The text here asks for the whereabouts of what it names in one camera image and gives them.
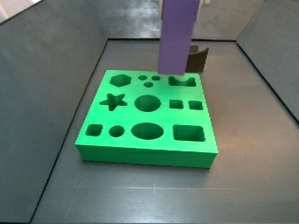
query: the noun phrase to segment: green foam block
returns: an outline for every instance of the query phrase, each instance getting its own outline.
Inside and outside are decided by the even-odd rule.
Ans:
[[[76,146],[88,161],[210,168],[218,145],[201,76],[108,70]]]

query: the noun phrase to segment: star-shaped hole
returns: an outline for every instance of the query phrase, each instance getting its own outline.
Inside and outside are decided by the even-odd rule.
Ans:
[[[118,106],[126,106],[127,103],[123,101],[123,98],[126,97],[124,94],[120,95],[112,95],[107,94],[107,99],[102,101],[100,105],[108,105],[108,110],[114,111]]]

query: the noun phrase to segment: small round hole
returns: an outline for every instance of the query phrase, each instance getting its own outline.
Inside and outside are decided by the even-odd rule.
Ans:
[[[155,76],[152,77],[152,80],[154,80],[154,81],[159,81],[160,79],[162,79],[162,77],[158,76],[158,75],[155,75]]]
[[[146,86],[147,88],[151,88],[151,87],[154,86],[154,83],[152,83],[152,82],[147,82],[147,83],[144,84],[144,86]]]
[[[146,75],[139,75],[138,79],[139,79],[140,81],[144,81],[144,80],[147,79],[147,77],[146,77]]]
[[[108,131],[108,134],[112,136],[112,137],[122,137],[126,133],[126,130],[122,126],[115,126],[110,129]]]

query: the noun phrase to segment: rectangular hole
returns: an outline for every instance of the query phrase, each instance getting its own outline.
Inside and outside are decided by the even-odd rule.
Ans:
[[[171,109],[183,109],[183,101],[170,100]]]
[[[100,135],[100,132],[103,130],[103,125],[102,124],[91,124],[88,126],[86,135],[90,137],[98,137]]]
[[[172,136],[178,141],[205,142],[206,137],[202,126],[174,125]]]
[[[203,110],[201,101],[190,101],[190,109]]]

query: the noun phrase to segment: purple block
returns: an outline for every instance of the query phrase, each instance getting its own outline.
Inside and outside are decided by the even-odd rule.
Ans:
[[[201,0],[163,1],[159,74],[184,74]]]

